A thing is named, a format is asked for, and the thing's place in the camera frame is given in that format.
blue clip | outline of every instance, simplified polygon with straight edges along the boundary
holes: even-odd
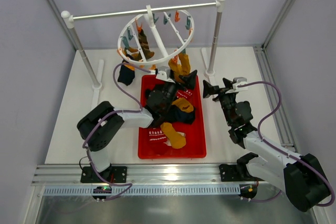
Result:
[[[165,25],[165,24],[167,24],[167,22],[168,22],[168,19],[166,18],[166,15],[164,15],[164,17],[163,17],[163,24]]]
[[[134,36],[132,35],[131,27],[127,28],[127,35],[128,35],[128,40],[133,39]]]
[[[187,16],[187,24],[186,24],[185,28],[186,28],[187,30],[190,29],[190,16]]]
[[[158,19],[159,19],[159,17],[155,18],[155,13],[153,13],[154,24],[157,22]]]
[[[130,45],[128,44],[128,40],[127,40],[126,36],[122,36],[122,43],[124,44],[125,49],[130,48]]]

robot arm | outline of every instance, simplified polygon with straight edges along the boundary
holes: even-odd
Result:
[[[174,74],[168,67],[160,67],[151,73],[155,74],[157,79],[164,81],[164,84],[158,84],[150,91],[146,105],[141,110],[118,109],[108,101],[104,101],[78,122],[77,129],[84,140],[93,132],[87,144],[97,172],[102,173],[110,168],[106,147],[119,129],[161,125],[175,100],[177,91],[195,88],[197,70],[187,76],[179,76],[183,83],[175,81]]]
[[[323,169],[311,154],[302,156],[269,140],[260,138],[257,129],[250,120],[251,107],[249,102],[236,102],[239,91],[246,90],[245,78],[235,78],[229,81],[223,78],[225,88],[212,86],[203,81],[203,98],[216,94],[213,101],[219,101],[230,126],[230,138],[235,144],[251,153],[237,160],[237,171],[242,180],[256,177],[276,186],[285,192],[290,202],[299,210],[307,211],[330,195],[326,184],[310,169],[303,166],[301,160],[313,167],[324,178]]]

black mounting bracket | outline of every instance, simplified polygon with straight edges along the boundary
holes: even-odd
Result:
[[[221,175],[222,182],[243,182],[243,181],[261,181],[261,179],[256,177],[247,177],[242,176],[241,173],[238,171],[237,165],[227,165],[221,164],[219,166],[219,173]]]
[[[110,166],[101,173],[102,178],[111,183],[126,183],[127,167],[126,166]],[[101,183],[101,180],[94,173],[91,166],[83,167],[80,182],[84,184]]]

white table surface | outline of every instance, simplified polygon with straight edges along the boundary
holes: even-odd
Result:
[[[109,101],[119,108],[137,109],[137,104],[126,97],[114,85],[112,72],[116,64],[121,62],[121,57],[116,50],[86,50],[94,71],[97,71],[99,59],[105,61],[99,102]],[[198,70],[200,92],[203,93],[202,81],[204,64],[200,48],[187,48],[192,70]],[[76,52],[71,73],[68,79],[62,104],[57,117],[54,133],[51,138],[46,164],[76,164],[81,157],[86,155],[82,149],[83,140],[79,135],[76,125],[90,111],[93,94],[91,79],[82,62],[79,52]],[[257,60],[252,47],[225,47],[218,48],[215,60],[216,81],[223,87],[222,78],[232,80],[234,77],[246,77],[248,82],[261,80]],[[126,91],[140,99],[142,71],[136,71],[135,79]],[[263,85],[249,87],[248,91],[240,92],[237,102],[249,101],[254,119],[252,124],[257,126],[259,120],[268,114],[271,109]],[[138,128],[121,129],[108,145],[110,162],[113,164],[168,164],[168,163],[232,163],[247,150],[235,145],[228,134],[224,114],[219,102],[211,98],[202,99],[204,127],[206,135],[205,158],[194,159],[139,159],[138,158]],[[273,118],[266,120],[261,131],[273,141],[279,143],[279,136]]]

vertical pole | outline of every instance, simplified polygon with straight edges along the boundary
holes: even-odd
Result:
[[[95,75],[95,72],[93,71],[92,69],[92,66],[90,64],[90,61],[85,53],[85,50],[83,49],[83,46],[82,46],[82,43],[80,42],[79,38],[78,38],[78,35],[77,35],[77,32],[75,30],[75,25],[74,25],[74,21],[73,21],[73,17],[72,15],[70,15],[70,13],[68,11],[63,11],[61,13],[61,16],[65,22],[65,24],[67,25],[74,41],[75,41],[75,44],[78,48],[78,51],[82,57],[82,60],[84,62],[84,65],[86,66],[88,72],[89,72],[89,75],[91,77],[91,80],[93,82],[93,88],[94,89],[100,89],[101,88],[101,83],[97,80],[97,77]]]
[[[216,23],[215,23],[215,31],[214,31],[214,38],[212,40],[211,45],[211,53],[210,53],[210,61],[208,69],[205,71],[205,73],[208,76],[213,76],[215,74],[214,71],[214,63],[215,63],[215,56],[216,56],[216,50],[217,50],[217,41],[218,41],[218,34],[219,34],[219,28],[222,20],[222,12],[224,9],[224,1],[225,0],[217,0],[217,16],[216,16]]]

